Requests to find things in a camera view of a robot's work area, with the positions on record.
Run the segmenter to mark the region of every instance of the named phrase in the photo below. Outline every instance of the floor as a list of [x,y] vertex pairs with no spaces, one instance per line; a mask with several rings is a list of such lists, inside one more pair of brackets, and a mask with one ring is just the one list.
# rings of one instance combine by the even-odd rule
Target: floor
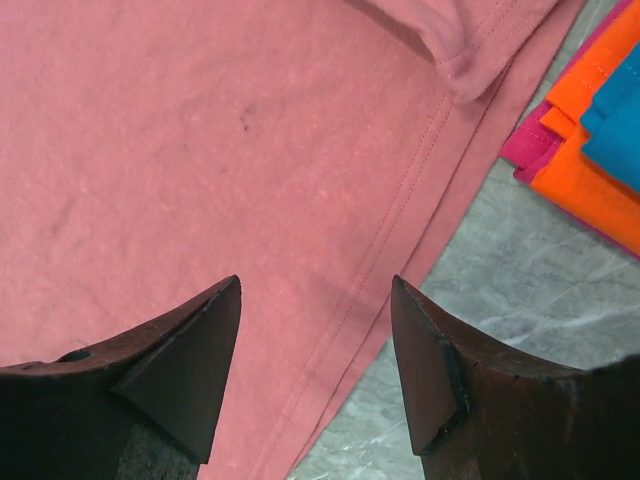
[[[539,92],[614,0],[589,0]],[[589,368],[640,352],[640,264],[519,185],[498,160],[422,290],[481,330]],[[423,478],[387,342],[289,480]]]

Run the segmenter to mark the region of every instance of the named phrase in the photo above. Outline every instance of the folded cloth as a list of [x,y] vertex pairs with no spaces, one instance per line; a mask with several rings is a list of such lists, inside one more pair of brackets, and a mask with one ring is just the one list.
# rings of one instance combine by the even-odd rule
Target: folded cloth
[[593,135],[602,121],[614,115],[638,88],[640,88],[640,43],[636,43],[627,58],[593,96],[591,106],[580,118],[582,126]]
[[[635,93],[619,98],[621,102],[614,113],[606,114],[603,108],[588,116],[587,123],[595,130],[582,152],[609,175],[640,192],[640,85]],[[640,217],[636,218],[635,228],[640,230]]]
[[559,111],[548,112],[540,123],[561,136],[570,122],[578,124],[594,94],[638,41],[640,0],[634,0],[547,93],[545,98]]
[[[487,7],[486,41],[527,4],[458,3]],[[200,478],[284,478],[388,335],[392,275],[433,264],[582,4],[458,106],[419,38],[364,2],[3,3],[0,361],[54,359],[237,273]]]
[[[569,60],[559,78],[562,78],[575,62],[584,55],[593,42],[609,28],[611,23],[622,13],[631,0],[620,0],[611,9],[602,22],[589,35],[585,42],[578,48],[576,54]],[[540,119],[551,109],[551,104],[545,99],[529,115],[527,115],[518,128],[511,134],[500,150],[500,156],[516,165],[514,176],[524,182],[530,183],[533,177],[544,167],[562,143],[562,138],[540,124]]]
[[578,125],[531,188],[639,255],[640,195],[584,156],[581,148],[587,139],[587,131]]
[[369,0],[413,28],[458,102],[478,98],[558,0]]

